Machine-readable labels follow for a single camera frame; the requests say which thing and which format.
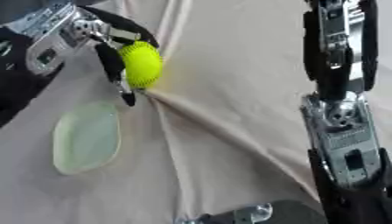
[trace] tennis ball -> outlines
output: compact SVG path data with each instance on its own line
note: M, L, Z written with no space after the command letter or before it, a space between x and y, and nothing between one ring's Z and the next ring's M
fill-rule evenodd
M144 41L135 41L119 50L131 88L150 87L160 76L162 59L158 50Z

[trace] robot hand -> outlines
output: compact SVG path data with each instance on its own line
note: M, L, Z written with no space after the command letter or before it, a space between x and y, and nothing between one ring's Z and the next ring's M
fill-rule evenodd
M144 41L149 43L155 48L159 48L158 42L155 40L154 36L149 33L142 26L136 24L130 19L111 14L104 10L98 10L90 7L81 7L82 9L89 11L96 15L105 24L110 25L119 31L132 32L136 34L136 39L139 41ZM103 64L105 72L108 76L108 80L117 85L121 97L129 106L134 106L136 102L135 94L129 87L124 76L125 65L123 59L119 55L113 42L116 44L124 46L133 45L135 40L117 36L109 36L108 38L101 38L97 36L92 36L93 39L101 42L95 46L95 50Z
M59 73L67 58L88 41L128 105L135 96L124 79L124 62L114 46L132 45L134 40L112 36L112 28L136 34L136 40L158 43L133 21L72 3L55 3L0 27L0 128L9 122Z
M29 105L62 68L60 65L46 76L32 73L25 64L32 44L32 38L0 28L0 128Z

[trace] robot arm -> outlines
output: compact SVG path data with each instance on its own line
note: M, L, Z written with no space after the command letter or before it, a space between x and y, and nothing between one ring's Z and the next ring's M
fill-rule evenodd
M124 17L73 3L54 3L0 26L0 128L52 81L67 58L88 41L125 102L133 106L135 96L123 78L125 65L115 45L131 45L132 39L112 31L132 32L137 40L158 48L158 42L142 26Z
M304 65L316 91L301 112L318 194L331 224L392 223L392 173L365 91L375 82L375 0L311 0Z

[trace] wrinkled fabric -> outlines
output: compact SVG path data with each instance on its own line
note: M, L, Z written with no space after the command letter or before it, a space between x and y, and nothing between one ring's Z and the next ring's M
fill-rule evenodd
M392 31L379 1L380 68L368 95L389 148ZM97 7L156 33L164 71L127 108L89 45L0 129L3 223L173 223L272 200L317 207L298 111L314 84L302 63L302 1L115 0ZM113 102L122 146L110 164L62 176L52 164L61 116Z

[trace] silver metal bracket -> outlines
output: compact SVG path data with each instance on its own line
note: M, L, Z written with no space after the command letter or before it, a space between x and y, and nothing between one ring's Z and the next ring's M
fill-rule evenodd
M231 213L214 216L213 223L227 223L227 224L256 224L267 221L273 214L273 207L270 203L248 206L242 209L234 210ZM177 220L176 224L210 224L206 217L201 216L196 220Z
M311 139L331 180L345 188L370 181L381 169L380 148L363 94L348 92L340 102L318 95L303 98L301 112Z

